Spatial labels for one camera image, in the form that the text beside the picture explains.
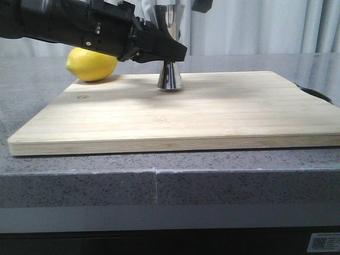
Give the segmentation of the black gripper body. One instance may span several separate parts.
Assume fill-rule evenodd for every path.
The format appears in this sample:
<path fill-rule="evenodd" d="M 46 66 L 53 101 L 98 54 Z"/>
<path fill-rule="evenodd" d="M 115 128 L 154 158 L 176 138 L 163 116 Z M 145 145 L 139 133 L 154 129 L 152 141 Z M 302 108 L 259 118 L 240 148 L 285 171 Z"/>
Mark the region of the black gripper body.
<path fill-rule="evenodd" d="M 141 29 L 134 5 L 121 1 L 20 1 L 25 37 L 124 57 Z"/>

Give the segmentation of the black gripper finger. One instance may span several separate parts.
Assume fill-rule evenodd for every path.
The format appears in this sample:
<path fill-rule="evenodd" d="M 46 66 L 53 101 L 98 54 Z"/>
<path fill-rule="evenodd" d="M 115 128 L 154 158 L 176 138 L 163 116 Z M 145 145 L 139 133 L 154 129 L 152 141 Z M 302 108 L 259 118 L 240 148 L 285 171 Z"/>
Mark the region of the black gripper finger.
<path fill-rule="evenodd" d="M 213 5 L 213 0 L 193 0 L 192 11 L 207 13 Z"/>
<path fill-rule="evenodd" d="M 131 17 L 130 59 L 138 63 L 152 61 L 182 62 L 187 47 L 158 29 L 150 21 Z"/>

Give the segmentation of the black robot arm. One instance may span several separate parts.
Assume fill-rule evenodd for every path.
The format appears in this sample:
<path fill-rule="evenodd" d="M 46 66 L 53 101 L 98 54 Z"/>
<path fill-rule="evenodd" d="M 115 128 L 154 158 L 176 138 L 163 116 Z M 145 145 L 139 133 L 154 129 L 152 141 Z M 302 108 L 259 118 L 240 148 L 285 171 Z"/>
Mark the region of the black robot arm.
<path fill-rule="evenodd" d="M 182 62 L 187 48 L 126 1 L 1 1 L 1 37 L 61 43 L 120 62 Z"/>

